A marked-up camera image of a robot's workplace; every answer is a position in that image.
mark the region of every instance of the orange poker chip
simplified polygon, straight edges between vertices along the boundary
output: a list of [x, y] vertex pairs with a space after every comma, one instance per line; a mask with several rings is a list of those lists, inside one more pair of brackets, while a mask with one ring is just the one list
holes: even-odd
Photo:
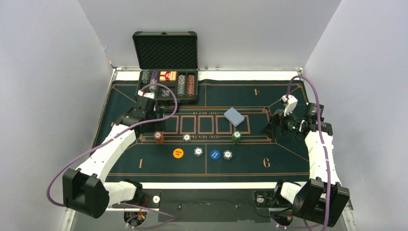
[[183, 155], [184, 155], [184, 151], [183, 151], [181, 148], [176, 148], [176, 149], [173, 151], [173, 156], [174, 156], [175, 158], [177, 158], [177, 159], [182, 158]]

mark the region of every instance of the purple cable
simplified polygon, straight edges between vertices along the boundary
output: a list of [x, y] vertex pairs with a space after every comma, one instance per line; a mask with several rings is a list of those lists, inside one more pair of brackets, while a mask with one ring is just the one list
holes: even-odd
[[[167, 116], [167, 117], [163, 117], [163, 118], [160, 118], [160, 119], [144, 120], [144, 121], [141, 121], [141, 122], [139, 122], [139, 123], [136, 123], [136, 124], [134, 124], [134, 125], [128, 127], [127, 129], [125, 129], [125, 130], [119, 132], [116, 136], [114, 136], [114, 139], [118, 138], [118, 137], [121, 136], [123, 133], [125, 133], [125, 132], [127, 132], [127, 131], [129, 131], [129, 130], [131, 130], [131, 129], [134, 129], [136, 126], [139, 126], [139, 125], [142, 125], [142, 124], [147, 124], [147, 123], [153, 123], [153, 122], [163, 121], [163, 120], [169, 119], [170, 117], [174, 116], [174, 114], [175, 114], [176, 111], [177, 111], [177, 98], [176, 98], [175, 94], [173, 93], [173, 91], [170, 90], [170, 89], [169, 89], [168, 87], [166, 87], [165, 85], [160, 84], [160, 83], [148, 84], [148, 85], [144, 86], [143, 88], [141, 88], [141, 91], [144, 91], [147, 87], [149, 87], [149, 86], [151, 86], [151, 85], [157, 85], [157, 86], [160, 86], [160, 87], [165, 88], [166, 90], [169, 90], [169, 91], [170, 91], [171, 95], [173, 96], [174, 104], [175, 104], [173, 112], [172, 112], [169, 116]], [[54, 204], [54, 205], [56, 205], [56, 206], [64, 207], [63, 204], [58, 203], [58, 202], [54, 201], [54, 200], [51, 198], [50, 190], [51, 190], [51, 187], [52, 187], [52, 185], [54, 184], [55, 180], [56, 180], [56, 179], [58, 178], [58, 176], [61, 175], [61, 173], [64, 172], [71, 164], [73, 164], [74, 162], [76, 162], [76, 161], [79, 160], [80, 158], [82, 158], [82, 157], [84, 157], [84, 156], [86, 156], [86, 155], [88, 155], [88, 154], [91, 154], [92, 152], [94, 152], [94, 151], [96, 151], [96, 150], [98, 150], [98, 149], [104, 147], [105, 145], [107, 145], [107, 144], [109, 144], [110, 142], [112, 142], [114, 139], [110, 139], [110, 140], [106, 141], [105, 143], [101, 143], [100, 145], [98, 145], [98, 146], [92, 148], [91, 150], [88, 150], [88, 151], [84, 152], [83, 154], [81, 154], [81, 155], [78, 156], [77, 158], [71, 160], [67, 165], [65, 165], [65, 166], [57, 173], [57, 175], [55, 175], [55, 176], [52, 178], [50, 184], [49, 184], [48, 187], [47, 187], [47, 199], [49, 200], [49, 202], [51, 202], [52, 204]]]
[[[306, 78], [305, 76], [294, 76], [291, 81], [289, 81], [288, 85], [288, 91], [286, 93], [286, 98], [289, 98], [289, 92], [291, 90], [291, 85], [292, 82], [295, 78], [302, 78], [306, 80], [306, 82], [309, 83], [309, 85], [312, 87], [313, 93], [315, 94], [316, 98], [316, 109], [318, 111], [318, 129], [319, 129], [319, 135], [320, 135], [320, 141], [324, 145], [324, 139], [323, 139], [323, 134], [321, 132], [321, 121], [320, 121], [320, 103], [319, 103], [319, 97], [318, 97], [318, 92], [315, 88], [315, 85], [313, 85], [312, 81], [310, 79]], [[326, 170], [327, 170], [327, 189], [326, 189], [326, 209], [325, 209], [325, 215], [324, 215], [324, 223], [323, 223], [323, 228], [321, 229], [322, 231], [325, 231], [327, 228], [327, 225], [329, 223], [329, 210], [330, 210], [330, 191], [331, 191], [331, 173], [330, 173], [330, 164], [329, 164], [329, 153], [327, 152], [326, 146], [323, 146], [324, 149], [324, 156], [326, 158]]]
[[315, 228], [315, 227], [317, 227], [317, 226], [319, 226], [320, 224], [314, 224], [314, 225], [312, 225], [312, 226], [309, 226], [307, 223], [306, 223], [306, 220], [303, 220], [304, 222], [305, 222], [305, 227], [303, 227], [303, 226], [284, 226], [284, 225], [281, 225], [281, 224], [279, 224], [278, 222], [276, 222], [275, 221], [275, 219], [274, 218], [272, 218], [272, 221], [275, 223], [275, 224], [277, 224], [279, 227], [281, 227], [281, 228], [287, 228], [287, 229], [308, 229], [309, 231], [312, 231], [312, 228]]
[[[126, 204], [126, 203], [120, 203], [120, 204], [121, 204], [121, 205], [129, 206], [129, 207], [134, 207], [134, 208], [141, 208], [141, 209], [144, 209], [144, 210], [147, 210], [147, 211], [150, 211], [150, 212], [162, 214], [162, 215], [165, 215], [165, 216], [168, 216], [168, 217], [171, 217], [171, 218], [172, 218], [172, 219], [167, 220], [167, 221], [165, 221], [165, 222], [163, 222], [163, 223], [155, 224], [155, 225], [152, 225], [152, 226], [149, 226], [149, 227], [137, 227], [137, 226], [132, 226], [132, 228], [133, 228], [133, 229], [136, 229], [136, 230], [149, 230], [149, 229], [157, 228], [157, 227], [160, 227], [160, 226], [165, 225], [165, 224], [167, 224], [167, 223], [170, 223], [170, 222], [172, 222], [172, 221], [174, 221], [174, 220], [176, 219], [176, 217], [173, 216], [173, 215], [171, 215], [171, 214], [168, 214], [168, 213], [165, 213], [165, 212], [162, 212], [162, 211], [157, 211], [157, 210], [154, 210], [154, 209], [151, 209], [151, 208], [146, 208], [146, 207], [142, 207], [142, 206], [139, 206], [139, 205]], [[137, 216], [138, 216], [138, 215], [135, 215], [135, 216], [133, 216], [133, 217], [127, 219], [126, 225], [130, 225], [129, 222], [130, 222], [131, 220], [133, 220], [134, 218], [136, 218]]]

